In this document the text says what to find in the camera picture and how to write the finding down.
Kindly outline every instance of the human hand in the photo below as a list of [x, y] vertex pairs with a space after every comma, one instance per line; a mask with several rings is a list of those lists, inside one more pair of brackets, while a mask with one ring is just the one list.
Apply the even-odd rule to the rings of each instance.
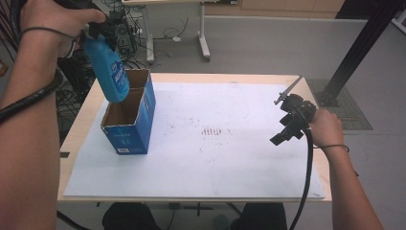
[[[102, 23], [105, 20], [104, 13], [94, 9], [68, 10], [62, 8], [53, 0], [28, 0], [24, 5], [20, 16], [21, 31], [31, 27], [46, 27], [63, 32], [72, 37], [78, 37], [84, 25], [89, 22]], [[44, 49], [58, 50], [59, 57], [65, 57], [71, 46], [72, 39], [61, 34], [47, 31], [29, 31], [23, 38], [40, 37], [51, 38]]]
[[344, 145], [341, 121], [334, 113], [323, 108], [318, 109], [309, 125], [314, 145], [318, 147]]

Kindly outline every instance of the table leg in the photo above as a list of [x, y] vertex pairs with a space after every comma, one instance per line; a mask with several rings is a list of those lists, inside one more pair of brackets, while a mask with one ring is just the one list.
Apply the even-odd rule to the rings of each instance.
[[392, 23], [394, 23], [403, 33], [406, 34], [406, 27], [402, 24], [405, 19], [406, 11], [404, 11], [398, 19], [392, 19]]
[[143, 15], [144, 19], [144, 30], [146, 31], [147, 35], [147, 62], [149, 64], [152, 64], [153, 61], [155, 60], [155, 57], [153, 55], [153, 37], [152, 34], [149, 31], [149, 25], [148, 25], [148, 13], [147, 13], [147, 8], [145, 5], [140, 6], [141, 9], [141, 14]]
[[202, 48], [203, 57], [210, 60], [209, 47], [207, 46], [206, 37], [204, 36], [204, 3], [200, 3], [200, 31], [197, 32], [200, 47]]

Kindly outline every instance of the wooden table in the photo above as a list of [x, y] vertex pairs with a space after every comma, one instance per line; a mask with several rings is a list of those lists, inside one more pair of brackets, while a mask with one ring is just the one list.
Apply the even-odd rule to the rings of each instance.
[[[163, 74], [151, 73], [153, 82], [212, 82], [212, 83], [263, 83], [263, 84], [284, 84], [286, 87], [290, 85], [298, 76], [286, 75], [223, 75], [223, 74]], [[305, 80], [301, 80], [298, 85], [292, 90], [292, 93], [301, 95], [305, 100], [309, 100], [315, 104], [313, 96], [308, 88]], [[58, 201], [155, 201], [151, 199], [129, 198], [129, 197], [77, 197], [63, 195], [65, 188], [71, 176], [75, 160], [78, 156], [80, 147], [87, 136], [90, 126], [104, 100], [104, 95], [95, 81], [90, 90], [80, 112], [73, 123], [65, 142], [61, 147], [61, 151], [70, 152], [67, 158], [60, 159], [60, 181], [57, 200]], [[319, 174], [320, 181], [325, 191], [325, 198], [318, 201], [331, 201], [331, 191], [329, 187], [329, 172], [328, 162], [324, 154], [319, 150], [314, 150], [314, 165]]]
[[147, 35], [147, 62], [152, 64], [155, 60], [153, 53], [153, 36], [150, 32], [150, 27], [148, 23], [148, 13], [146, 5], [150, 4], [176, 4], [176, 3], [196, 3], [200, 5], [200, 31], [197, 33], [199, 39], [200, 47], [202, 50], [203, 57], [206, 60], [210, 60], [209, 47], [206, 42], [206, 36], [204, 35], [204, 14], [205, 14], [205, 4], [201, 0], [122, 0], [124, 5], [136, 6], [141, 10], [144, 18], [144, 27]]

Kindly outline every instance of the white paper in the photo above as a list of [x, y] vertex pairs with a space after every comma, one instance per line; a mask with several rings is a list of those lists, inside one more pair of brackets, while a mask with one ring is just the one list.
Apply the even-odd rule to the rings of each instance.
[[[118, 155], [102, 133], [101, 105], [66, 196], [290, 198], [305, 184], [305, 137], [274, 146], [284, 85], [154, 83], [149, 151]], [[324, 197], [315, 168], [308, 193]]]

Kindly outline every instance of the cardboard box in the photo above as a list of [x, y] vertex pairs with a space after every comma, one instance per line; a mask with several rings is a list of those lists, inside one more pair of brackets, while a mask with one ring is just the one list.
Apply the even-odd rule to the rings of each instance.
[[101, 129], [118, 154], [147, 154], [155, 111], [149, 70], [127, 70], [130, 89], [120, 103], [110, 103]]

